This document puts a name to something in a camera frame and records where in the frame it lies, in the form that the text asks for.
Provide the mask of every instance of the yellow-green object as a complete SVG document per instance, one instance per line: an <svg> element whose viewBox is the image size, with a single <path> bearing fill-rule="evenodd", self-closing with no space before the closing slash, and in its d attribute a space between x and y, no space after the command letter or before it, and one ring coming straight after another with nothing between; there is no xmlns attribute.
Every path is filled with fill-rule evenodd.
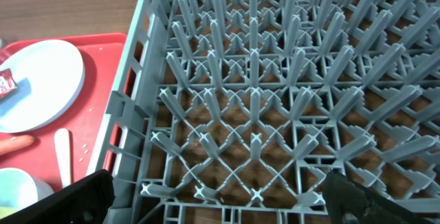
<svg viewBox="0 0 440 224"><path fill-rule="evenodd" d="M14 214L19 211L18 208L0 207L0 219L7 217L10 214Z"/></svg>

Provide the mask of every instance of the dish rack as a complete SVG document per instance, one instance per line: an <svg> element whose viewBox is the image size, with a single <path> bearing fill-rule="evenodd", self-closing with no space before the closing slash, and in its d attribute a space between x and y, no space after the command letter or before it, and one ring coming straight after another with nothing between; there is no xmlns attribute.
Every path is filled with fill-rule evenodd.
<svg viewBox="0 0 440 224"><path fill-rule="evenodd" d="M138 0L89 166L108 222L329 222L329 169L437 221L439 2Z"/></svg>

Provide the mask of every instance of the orange carrot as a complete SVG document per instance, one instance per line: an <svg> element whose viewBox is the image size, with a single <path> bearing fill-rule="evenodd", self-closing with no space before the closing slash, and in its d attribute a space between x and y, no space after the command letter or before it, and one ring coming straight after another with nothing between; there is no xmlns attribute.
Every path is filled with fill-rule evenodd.
<svg viewBox="0 0 440 224"><path fill-rule="evenodd" d="M10 139L0 141L0 155L10 153L27 146L30 146L35 142L35 137L31 135L20 135Z"/></svg>

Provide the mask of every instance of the candy wrapper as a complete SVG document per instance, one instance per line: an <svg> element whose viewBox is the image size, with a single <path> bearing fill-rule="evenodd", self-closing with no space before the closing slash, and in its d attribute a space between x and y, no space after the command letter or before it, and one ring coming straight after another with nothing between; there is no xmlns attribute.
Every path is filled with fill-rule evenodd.
<svg viewBox="0 0 440 224"><path fill-rule="evenodd" d="M0 71L0 99L17 88L10 69Z"/></svg>

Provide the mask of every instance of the plate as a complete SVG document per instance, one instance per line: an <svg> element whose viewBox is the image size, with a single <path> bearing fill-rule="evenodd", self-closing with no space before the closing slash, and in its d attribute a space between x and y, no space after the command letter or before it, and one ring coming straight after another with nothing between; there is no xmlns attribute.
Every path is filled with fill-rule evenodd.
<svg viewBox="0 0 440 224"><path fill-rule="evenodd" d="M41 41L18 51L2 65L11 69L18 89L0 99L0 132L41 128L60 117L84 84L81 53L61 40Z"/></svg>

